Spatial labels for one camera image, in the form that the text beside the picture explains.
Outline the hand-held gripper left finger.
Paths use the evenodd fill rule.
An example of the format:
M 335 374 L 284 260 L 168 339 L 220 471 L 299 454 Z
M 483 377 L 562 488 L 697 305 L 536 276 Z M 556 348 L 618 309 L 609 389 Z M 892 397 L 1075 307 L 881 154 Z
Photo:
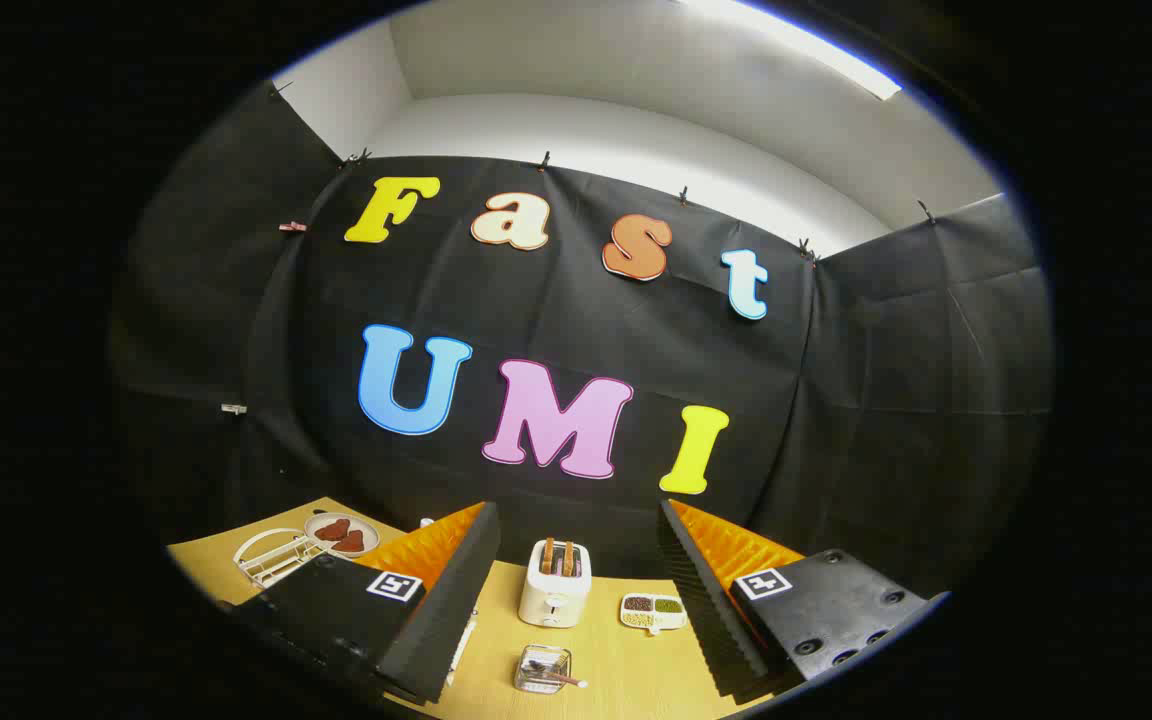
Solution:
M 221 611 L 265 646 L 361 702 L 442 696 L 500 544 L 484 501 L 356 559 L 325 550 L 294 560 Z

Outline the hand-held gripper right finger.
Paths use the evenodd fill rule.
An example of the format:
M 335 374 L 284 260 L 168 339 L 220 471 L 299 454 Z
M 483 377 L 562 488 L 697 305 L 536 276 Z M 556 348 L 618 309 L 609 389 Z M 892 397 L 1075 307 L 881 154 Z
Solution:
M 947 598 L 844 550 L 804 555 L 673 498 L 659 505 L 658 537 L 717 691 L 736 702 L 838 679 Z

